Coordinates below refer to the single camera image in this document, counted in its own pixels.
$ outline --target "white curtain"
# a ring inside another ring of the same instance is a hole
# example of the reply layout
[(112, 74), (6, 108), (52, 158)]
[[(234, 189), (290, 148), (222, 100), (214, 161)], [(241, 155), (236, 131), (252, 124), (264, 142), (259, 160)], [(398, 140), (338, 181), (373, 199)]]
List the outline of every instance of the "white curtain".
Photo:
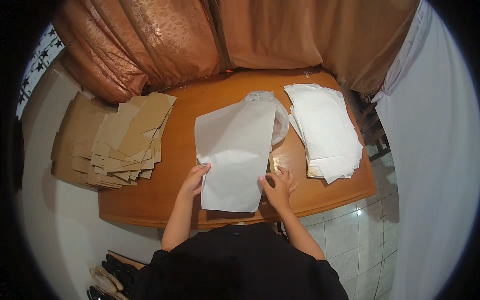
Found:
[(400, 48), (395, 60), (388, 69), (381, 91), (373, 97), (372, 102), (377, 102), (385, 94), (391, 95), (402, 75), (409, 69), (413, 58), (421, 50), (427, 38), (430, 24), (432, 23), (432, 14), (433, 9), (430, 4), (424, 0), (420, 1), (402, 48)]
[(400, 204), (392, 300), (435, 298), (468, 241), (480, 195), (480, 114), (467, 66), (430, 4), (421, 1), (414, 20), (417, 34), (409, 32), (375, 97)]

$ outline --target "cardboard stack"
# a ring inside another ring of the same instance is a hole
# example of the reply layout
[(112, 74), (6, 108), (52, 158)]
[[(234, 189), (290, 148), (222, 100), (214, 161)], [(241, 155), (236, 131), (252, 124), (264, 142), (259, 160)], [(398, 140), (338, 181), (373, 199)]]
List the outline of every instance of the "cardboard stack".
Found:
[[(175, 100), (154, 92), (120, 103), (115, 112), (101, 105), (93, 108), (78, 94), (55, 137), (52, 174), (109, 189), (136, 185), (139, 177), (150, 179), (155, 163), (161, 161), (160, 141)], [(62, 153), (69, 149), (70, 170)]]

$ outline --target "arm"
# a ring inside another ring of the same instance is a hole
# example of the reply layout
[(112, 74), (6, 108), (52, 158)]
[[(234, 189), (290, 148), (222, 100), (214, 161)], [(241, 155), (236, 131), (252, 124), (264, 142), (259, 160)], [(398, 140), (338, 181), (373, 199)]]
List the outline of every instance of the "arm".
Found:
[(202, 191), (202, 176), (208, 172), (210, 167), (210, 163), (204, 167), (197, 165), (188, 173), (179, 190), (163, 233), (163, 250), (171, 251), (190, 237), (193, 198)]
[(308, 233), (300, 223), (288, 202), (290, 193), (296, 189), (298, 183), (294, 182), (290, 170), (287, 171), (282, 167), (278, 167), (278, 169), (283, 174), (282, 178), (275, 173), (266, 174), (267, 177), (274, 180), (274, 188), (268, 184), (264, 177), (259, 177), (260, 184), (264, 187), (268, 201), (282, 218), (290, 243), (303, 253), (313, 256), (316, 260), (324, 260), (325, 256), (322, 249), (320, 249), (317, 242), (315, 242), (310, 233)]

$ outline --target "floral curtain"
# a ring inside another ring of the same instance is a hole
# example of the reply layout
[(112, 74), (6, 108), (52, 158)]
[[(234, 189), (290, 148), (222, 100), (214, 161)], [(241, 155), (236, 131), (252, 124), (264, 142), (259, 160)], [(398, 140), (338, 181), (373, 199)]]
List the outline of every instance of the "floral curtain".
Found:
[(200, 0), (67, 0), (53, 25), (63, 66), (109, 103), (220, 70)]

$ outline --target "person's left hand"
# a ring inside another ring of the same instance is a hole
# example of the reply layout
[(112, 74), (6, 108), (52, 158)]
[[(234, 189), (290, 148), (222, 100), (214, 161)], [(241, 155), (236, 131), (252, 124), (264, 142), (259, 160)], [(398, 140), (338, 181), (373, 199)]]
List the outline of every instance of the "person's left hand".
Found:
[(211, 168), (212, 164), (207, 163), (204, 167), (196, 165), (193, 167), (181, 185), (180, 192), (185, 192), (196, 196), (202, 191), (202, 176), (205, 175)]

